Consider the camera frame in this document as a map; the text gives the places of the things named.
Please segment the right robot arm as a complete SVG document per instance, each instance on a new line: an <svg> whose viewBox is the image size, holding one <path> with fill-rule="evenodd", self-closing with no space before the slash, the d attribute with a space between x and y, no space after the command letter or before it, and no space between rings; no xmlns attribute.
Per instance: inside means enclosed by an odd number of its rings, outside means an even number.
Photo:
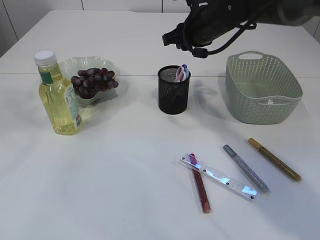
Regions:
<svg viewBox="0 0 320 240"><path fill-rule="evenodd" d="M165 46L190 52L196 58L207 58L228 48L244 31L254 30L258 23L301 26L319 16L318 0L188 0L190 12L184 22L162 36ZM238 29L221 47L206 46L220 36Z"/></svg>

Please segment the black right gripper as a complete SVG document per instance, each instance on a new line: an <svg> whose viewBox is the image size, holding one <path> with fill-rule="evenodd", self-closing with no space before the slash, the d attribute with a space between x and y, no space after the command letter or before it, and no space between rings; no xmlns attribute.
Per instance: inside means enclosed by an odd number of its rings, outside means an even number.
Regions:
<svg viewBox="0 0 320 240"><path fill-rule="evenodd" d="M206 52L205 46L222 35L237 32L216 52L228 48L245 31L255 30L259 17L271 9L275 0L187 0L190 12L184 22L162 36L165 46L176 45L188 52Z"/></svg>

